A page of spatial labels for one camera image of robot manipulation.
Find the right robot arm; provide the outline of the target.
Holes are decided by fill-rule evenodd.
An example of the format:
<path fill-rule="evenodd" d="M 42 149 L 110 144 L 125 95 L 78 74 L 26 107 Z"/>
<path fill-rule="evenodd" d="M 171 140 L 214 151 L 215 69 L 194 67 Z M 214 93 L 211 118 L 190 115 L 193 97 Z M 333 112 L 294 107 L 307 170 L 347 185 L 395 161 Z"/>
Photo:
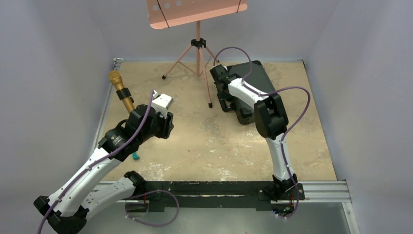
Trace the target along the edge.
<path fill-rule="evenodd" d="M 273 94 L 264 97 L 263 91 L 246 88 L 242 78 L 230 74 L 228 67 L 223 65 L 214 66 L 210 73 L 224 112 L 237 110 L 235 99 L 253 109 L 257 132 L 265 138 L 273 163 L 273 187 L 267 191 L 270 195 L 286 198 L 292 193 L 297 178 L 286 144 L 288 117 L 281 96 Z"/>

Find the black poker case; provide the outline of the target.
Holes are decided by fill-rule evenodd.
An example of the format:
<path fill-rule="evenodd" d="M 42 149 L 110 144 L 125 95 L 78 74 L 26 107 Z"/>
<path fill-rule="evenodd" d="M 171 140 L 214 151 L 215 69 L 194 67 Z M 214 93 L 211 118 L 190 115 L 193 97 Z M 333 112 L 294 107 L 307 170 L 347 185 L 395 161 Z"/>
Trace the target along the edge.
<path fill-rule="evenodd" d="M 250 65 L 248 62 L 229 65 L 225 67 L 228 75 L 235 75 L 236 77 L 242 78 L 250 71 Z M 253 123 L 255 121 L 254 110 L 248 106 L 245 102 L 241 101 L 236 97 L 230 97 L 229 94 L 225 93 L 222 85 L 219 84 L 218 76 L 222 74 L 222 70 L 211 69 L 210 73 L 214 79 L 214 84 L 217 89 L 217 97 L 224 112 L 234 111 L 238 122 L 243 125 Z M 275 91 L 275 88 L 267 75 L 265 68 L 262 63 L 258 60 L 252 61 L 252 74 L 248 76 L 245 81 L 265 93 L 270 93 Z"/>

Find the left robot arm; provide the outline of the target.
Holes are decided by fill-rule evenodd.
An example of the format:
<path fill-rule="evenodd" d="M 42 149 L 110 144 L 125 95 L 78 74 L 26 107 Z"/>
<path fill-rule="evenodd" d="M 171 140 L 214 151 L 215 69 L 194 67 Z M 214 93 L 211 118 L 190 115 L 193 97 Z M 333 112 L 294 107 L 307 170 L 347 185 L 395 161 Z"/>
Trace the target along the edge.
<path fill-rule="evenodd" d="M 94 193 L 96 185 L 152 137 L 167 139 L 174 128 L 173 113 L 164 107 L 141 104 L 99 141 L 87 162 L 56 192 L 41 195 L 34 206 L 43 218 L 38 228 L 49 225 L 58 234 L 77 234 L 98 212 L 112 203 L 131 197 L 140 199 L 147 192 L 146 181 L 129 171 L 114 185 Z"/>

